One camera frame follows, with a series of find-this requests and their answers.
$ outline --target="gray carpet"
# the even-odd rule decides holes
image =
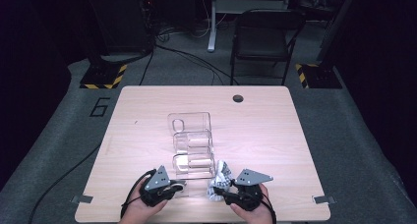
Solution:
[[[289,88],[316,163],[325,193],[334,196],[327,223],[417,223],[417,209],[407,198],[395,169],[382,155],[348,90],[305,89],[294,68],[315,63],[323,27],[307,24],[297,40],[287,77]],[[195,54],[229,73],[232,27],[217,34],[214,53],[207,53],[209,36],[172,34],[158,44]],[[111,56],[122,60],[132,56]],[[141,81],[150,56],[128,65],[115,89],[82,89],[79,81],[89,63],[69,66],[68,93],[0,194],[0,223],[28,223],[40,196],[69,169],[100,144],[118,95],[124,85]],[[219,73],[225,84],[228,77]],[[212,72],[166,50],[156,48],[143,85],[210,85]],[[221,81],[215,76],[213,84]],[[99,98],[107,105],[103,117],[89,114]],[[32,223],[76,223],[77,205],[96,153],[60,181],[43,199]]]

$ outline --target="table top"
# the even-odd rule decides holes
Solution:
[[[241,95],[242,102],[235,102]],[[84,195],[78,222],[118,222],[135,181],[164,165],[175,179],[170,113],[209,112],[215,160],[236,178],[244,168],[273,176],[265,183],[277,221],[321,221],[328,206],[285,86],[125,86],[119,96]],[[240,222],[224,203],[206,196],[174,198],[150,222]]]

